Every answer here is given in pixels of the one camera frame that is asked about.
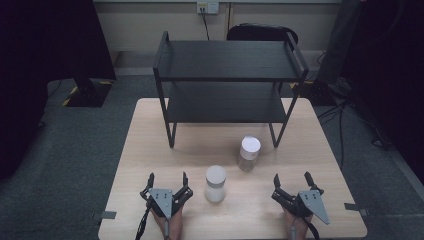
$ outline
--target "dark curtain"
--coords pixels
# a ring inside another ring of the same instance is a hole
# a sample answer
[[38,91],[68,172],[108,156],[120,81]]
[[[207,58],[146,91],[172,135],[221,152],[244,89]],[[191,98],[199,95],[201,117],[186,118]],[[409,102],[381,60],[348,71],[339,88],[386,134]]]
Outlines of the dark curtain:
[[34,137],[47,83],[66,78],[116,79],[92,0],[0,1],[0,178]]
[[424,183],[424,1],[368,0],[343,75]]

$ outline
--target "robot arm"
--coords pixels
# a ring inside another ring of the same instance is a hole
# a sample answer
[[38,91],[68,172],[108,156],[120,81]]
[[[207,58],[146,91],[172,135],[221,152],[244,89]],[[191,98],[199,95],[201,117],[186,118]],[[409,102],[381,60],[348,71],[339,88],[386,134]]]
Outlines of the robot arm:
[[[303,219],[312,231],[315,239],[319,239],[317,229],[314,225],[312,225],[312,223],[307,222],[305,218],[315,214],[325,224],[330,224],[330,220],[328,219],[327,212],[321,198],[324,190],[318,188],[309,172],[305,173],[305,179],[311,189],[309,191],[300,191],[298,195],[294,197],[281,189],[280,179],[278,174],[276,174],[274,177],[275,190],[271,197],[291,214]],[[295,232],[296,230],[294,229],[294,226],[292,226],[292,238],[296,235]]]
[[193,196],[193,191],[188,186],[188,178],[183,173],[183,187],[174,195],[171,189],[153,188],[155,175],[150,174],[146,188],[140,192],[140,196],[146,200],[146,212],[141,219],[137,231],[136,240],[139,240],[146,227],[147,215],[152,209],[159,217],[165,217],[165,239],[169,237],[169,220],[174,216],[184,203]]

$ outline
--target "power cable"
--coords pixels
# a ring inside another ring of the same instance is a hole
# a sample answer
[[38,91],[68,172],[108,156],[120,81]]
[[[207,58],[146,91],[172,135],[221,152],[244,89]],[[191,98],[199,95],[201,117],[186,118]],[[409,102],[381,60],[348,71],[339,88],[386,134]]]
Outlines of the power cable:
[[56,91],[59,89],[60,85],[62,85],[62,81],[63,80],[60,80],[60,82],[57,85],[57,87],[49,94],[49,96],[47,96],[47,98],[50,98],[51,96],[53,96],[56,93]]
[[322,120],[325,117],[331,116],[331,118],[325,120],[324,122],[320,122],[321,126],[328,123],[329,121],[333,120],[337,115],[340,116],[339,118],[339,136],[340,136],[340,149],[341,149],[341,157],[340,157],[340,170],[343,170],[343,164],[344,164],[344,141],[343,141],[343,129],[342,129],[342,116],[343,111],[346,105],[348,104],[348,101],[342,102],[340,105],[336,103],[337,106],[332,107],[331,109],[325,111],[324,113],[320,114],[318,116],[319,120]]
[[203,23],[205,24],[205,28],[206,28],[206,35],[208,36],[208,41],[209,39],[209,31],[208,31],[208,24],[206,23],[206,13],[205,13],[205,9],[201,8],[200,9],[201,14],[202,14],[202,18],[203,18]]
[[[344,111],[344,109],[343,108],[341,108],[337,103],[336,103],[336,105],[342,110],[342,111]],[[364,122],[364,123],[366,123],[366,124],[368,124],[369,126],[371,126],[375,131],[376,131],[376,133],[377,133],[377,135],[378,135],[378,137],[379,137],[379,139],[381,140],[381,141],[383,141],[385,144],[387,144],[387,145],[392,145],[392,143],[390,142],[390,141],[388,141],[388,140],[386,140],[386,139],[384,139],[383,138],[383,136],[381,136],[381,133],[380,133],[380,131],[378,130],[378,128],[376,127],[376,126],[374,126],[372,123],[370,123],[370,122],[368,122],[368,121],[366,121],[366,120],[364,120],[364,119],[362,119],[362,118],[360,118],[360,117],[358,117],[358,116],[355,116],[355,115],[353,115],[352,113],[350,113],[350,112],[346,112],[345,111],[345,113],[347,113],[349,116],[351,116],[352,118],[355,118],[355,119],[357,119],[357,120],[359,120],[359,121],[362,121],[362,122]]]
[[228,31],[230,31],[230,23],[231,23],[231,9],[232,9],[233,5],[232,3],[228,3],[228,12],[227,12],[227,16],[228,16],[228,23],[227,23],[227,33]]
[[321,63],[322,63],[321,58],[324,57],[325,54],[327,54],[327,51],[324,50],[324,51],[322,51],[321,55],[317,58],[317,63],[319,65],[321,65]]

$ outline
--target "electrical outlet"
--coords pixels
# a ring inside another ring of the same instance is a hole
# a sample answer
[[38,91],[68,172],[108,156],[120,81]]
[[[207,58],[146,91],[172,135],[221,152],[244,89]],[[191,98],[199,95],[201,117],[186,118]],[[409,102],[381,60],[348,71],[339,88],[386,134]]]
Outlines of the electrical outlet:
[[197,13],[204,13],[204,14],[208,13],[208,3],[197,2]]
[[209,14],[218,14],[219,12],[219,2],[208,2],[208,11]]

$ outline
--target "gray carpet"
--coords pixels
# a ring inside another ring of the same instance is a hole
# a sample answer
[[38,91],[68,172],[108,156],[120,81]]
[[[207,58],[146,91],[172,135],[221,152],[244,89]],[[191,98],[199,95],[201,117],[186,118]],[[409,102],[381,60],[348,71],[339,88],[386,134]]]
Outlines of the gray carpet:
[[[106,207],[135,104],[157,96],[153,76],[118,79],[102,108],[62,107],[74,82],[56,91],[59,81],[49,84],[45,126],[16,174],[0,182],[0,239],[98,239],[91,218]],[[315,107],[317,115],[328,109]],[[343,174],[369,211],[365,239],[424,239],[424,201],[398,167],[402,159],[373,146],[359,117],[351,107],[343,114]],[[323,129],[341,163],[338,119]]]

